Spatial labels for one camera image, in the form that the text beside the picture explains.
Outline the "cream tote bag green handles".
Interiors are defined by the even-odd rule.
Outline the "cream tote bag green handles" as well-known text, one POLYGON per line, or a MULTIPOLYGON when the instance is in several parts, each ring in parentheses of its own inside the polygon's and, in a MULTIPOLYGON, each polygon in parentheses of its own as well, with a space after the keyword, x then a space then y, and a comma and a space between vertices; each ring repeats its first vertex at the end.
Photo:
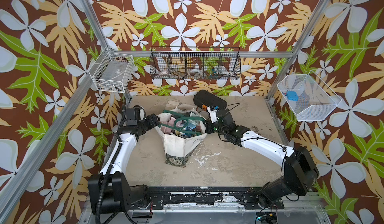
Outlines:
POLYGON ((160 125, 155 127, 166 156, 166 164, 174 167, 186 166, 194 150, 207 137, 206 119, 197 108, 186 103, 169 100, 158 115, 160 125))

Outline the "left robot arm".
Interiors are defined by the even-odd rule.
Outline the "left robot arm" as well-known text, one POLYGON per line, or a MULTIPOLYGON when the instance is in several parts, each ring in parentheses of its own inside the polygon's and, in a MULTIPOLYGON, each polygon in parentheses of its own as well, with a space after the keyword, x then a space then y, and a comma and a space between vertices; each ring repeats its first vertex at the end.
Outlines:
POLYGON ((88 181, 92 212, 96 216, 127 212, 131 206, 140 208, 149 204, 148 186, 130 186, 126 170, 138 138, 160 124, 160 118, 151 114, 142 120, 122 119, 117 130, 117 143, 106 165, 88 181))

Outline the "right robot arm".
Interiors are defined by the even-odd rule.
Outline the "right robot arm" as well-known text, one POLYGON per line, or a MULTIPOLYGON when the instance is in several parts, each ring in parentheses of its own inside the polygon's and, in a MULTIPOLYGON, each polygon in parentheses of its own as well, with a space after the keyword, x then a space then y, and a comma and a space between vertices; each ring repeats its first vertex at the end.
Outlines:
POLYGON ((320 176, 306 148, 284 146, 239 126, 228 109, 208 109, 208 113, 210 119, 205 126, 209 134, 217 133, 224 142, 254 151, 263 161, 280 167, 279 178, 264 184, 257 193, 257 204, 262 208, 269 208, 290 194, 305 196, 320 176))

